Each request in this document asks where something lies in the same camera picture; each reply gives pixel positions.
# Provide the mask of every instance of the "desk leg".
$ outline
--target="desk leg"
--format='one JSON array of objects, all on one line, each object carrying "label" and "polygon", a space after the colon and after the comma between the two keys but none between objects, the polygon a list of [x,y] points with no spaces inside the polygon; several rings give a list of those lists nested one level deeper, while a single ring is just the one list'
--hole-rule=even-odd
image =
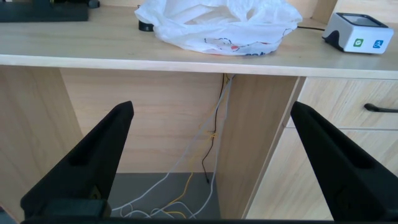
[{"label": "desk leg", "polygon": [[266,75],[234,79],[216,178],[222,218],[246,216],[299,80]]},{"label": "desk leg", "polygon": [[22,196],[83,137],[59,69],[0,66],[0,206]]}]

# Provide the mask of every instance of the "black device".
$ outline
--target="black device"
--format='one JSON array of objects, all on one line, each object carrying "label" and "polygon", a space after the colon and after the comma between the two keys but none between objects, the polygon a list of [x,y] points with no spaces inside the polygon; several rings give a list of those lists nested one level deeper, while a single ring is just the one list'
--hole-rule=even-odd
[{"label": "black device", "polygon": [[[311,107],[291,116],[336,222],[398,221],[398,178]],[[110,218],[107,203],[130,123],[117,105],[21,200],[22,224],[328,223],[305,220],[155,220]]]},{"label": "black device", "polygon": [[98,0],[0,1],[0,22],[87,21],[88,7],[100,6]]}]

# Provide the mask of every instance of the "white cable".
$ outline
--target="white cable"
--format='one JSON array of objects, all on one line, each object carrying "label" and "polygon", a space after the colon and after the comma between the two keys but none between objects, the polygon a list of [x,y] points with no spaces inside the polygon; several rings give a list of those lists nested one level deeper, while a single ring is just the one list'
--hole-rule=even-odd
[{"label": "white cable", "polygon": [[122,205],[122,206],[120,206],[120,207],[114,208],[114,209],[112,209],[112,211],[119,210],[119,209],[121,209],[121,208],[123,208],[123,207],[125,207],[125,206],[128,206],[129,204],[132,204],[132,203],[134,203],[134,202],[140,200],[141,198],[145,197],[146,194],[148,194],[153,188],[155,188],[155,187],[158,186],[161,182],[163,182],[163,181],[169,176],[169,174],[170,174],[171,172],[174,171],[174,169],[180,164],[181,160],[185,157],[186,153],[189,151],[189,149],[191,148],[192,144],[197,140],[197,138],[199,137],[199,135],[203,132],[203,130],[204,130],[204,128],[206,127],[207,123],[209,122],[210,118],[213,117],[213,115],[216,113],[216,110],[217,110],[218,107],[220,106],[221,100],[222,100],[223,97],[224,97],[224,94],[225,94],[225,90],[226,90],[226,89],[227,89],[227,88],[225,88],[225,89],[223,90],[223,92],[222,92],[222,94],[221,94],[221,97],[220,97],[220,99],[218,100],[217,106],[216,106],[215,110],[213,111],[213,113],[211,114],[211,116],[210,116],[210,117],[205,121],[205,123],[201,126],[199,132],[197,132],[197,134],[196,134],[196,135],[193,137],[193,139],[189,142],[188,146],[185,148],[185,150],[184,150],[183,154],[181,155],[180,159],[174,164],[174,166],[168,171],[168,173],[167,173],[160,181],[158,181],[158,182],[157,182],[156,184],[154,184],[150,189],[148,189],[145,193],[143,193],[140,197],[138,197],[138,198],[132,200],[131,202],[125,203],[124,205]]},{"label": "white cable", "polygon": [[131,217],[131,215],[132,215],[133,213],[141,213],[141,214],[144,214],[144,215],[146,216],[146,218],[150,218],[150,215],[148,215],[147,213],[145,213],[145,212],[143,212],[143,211],[140,211],[140,210],[131,211],[131,212],[127,213],[124,217],[125,217],[125,218],[126,218],[126,217]]},{"label": "white cable", "polygon": [[[158,208],[154,208],[154,209],[152,209],[152,211],[150,211],[150,214],[152,214],[152,212],[154,212],[154,210],[159,210]],[[174,218],[174,216],[172,216],[172,215],[170,215],[170,214],[168,214],[168,213],[166,213],[165,211],[162,211],[163,212],[163,214],[165,214],[165,215],[168,215],[168,216],[170,216],[170,217],[172,217],[172,218]]]},{"label": "white cable", "polygon": [[[131,207],[131,212],[134,211],[132,204],[130,204],[130,207]],[[123,217],[123,208],[120,209],[120,217]]]},{"label": "white cable", "polygon": [[168,207],[170,207],[170,206],[172,206],[172,205],[178,204],[178,203],[179,203],[179,204],[182,204],[182,205],[191,213],[191,217],[196,218],[196,216],[192,213],[192,211],[191,211],[184,203],[182,203],[182,202],[174,202],[174,203],[171,203],[170,205],[164,206],[164,207],[161,208],[161,209],[155,208],[155,209],[153,209],[153,210],[150,212],[150,215],[151,215],[151,216],[154,216],[154,215],[156,215],[158,212],[164,212],[164,210],[165,210],[166,208],[168,208]]},{"label": "white cable", "polygon": [[[228,95],[227,95],[227,99],[226,99],[226,110],[225,110],[225,117],[223,120],[223,128],[220,131],[220,136],[223,135],[223,130],[224,130],[224,124],[225,124],[225,120],[227,119],[227,115],[228,115],[228,101],[229,101],[229,93],[231,93],[231,86],[232,86],[232,79],[234,78],[234,76],[230,79],[228,85],[229,87],[227,87],[227,89],[229,89],[228,91]],[[194,214],[192,214],[189,218],[194,217],[195,215],[198,215],[207,205],[207,203],[209,202],[211,195],[213,194],[213,184],[214,184],[214,179],[216,177],[216,171],[217,171],[217,162],[218,162],[218,153],[220,151],[220,147],[217,149],[216,151],[216,162],[215,162],[215,166],[214,166],[214,173],[213,173],[213,177],[211,178],[211,185],[210,185],[210,194],[209,197],[207,198],[206,202],[203,204],[203,206],[199,209],[199,211],[195,212]]]}]

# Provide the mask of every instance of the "green icon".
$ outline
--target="green icon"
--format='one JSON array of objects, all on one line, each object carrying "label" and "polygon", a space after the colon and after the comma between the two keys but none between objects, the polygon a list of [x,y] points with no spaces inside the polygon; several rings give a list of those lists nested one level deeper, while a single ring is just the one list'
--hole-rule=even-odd
[{"label": "green icon", "polygon": [[354,42],[354,47],[360,47],[363,44],[363,39],[356,39]]}]

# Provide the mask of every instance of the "blue icon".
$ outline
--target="blue icon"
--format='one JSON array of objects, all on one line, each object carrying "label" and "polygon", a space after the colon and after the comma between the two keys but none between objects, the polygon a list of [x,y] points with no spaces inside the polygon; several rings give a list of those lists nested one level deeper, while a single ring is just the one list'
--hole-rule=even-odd
[{"label": "blue icon", "polygon": [[383,45],[384,40],[377,40],[375,41],[375,43],[373,44],[373,48],[381,48],[381,45]]}]

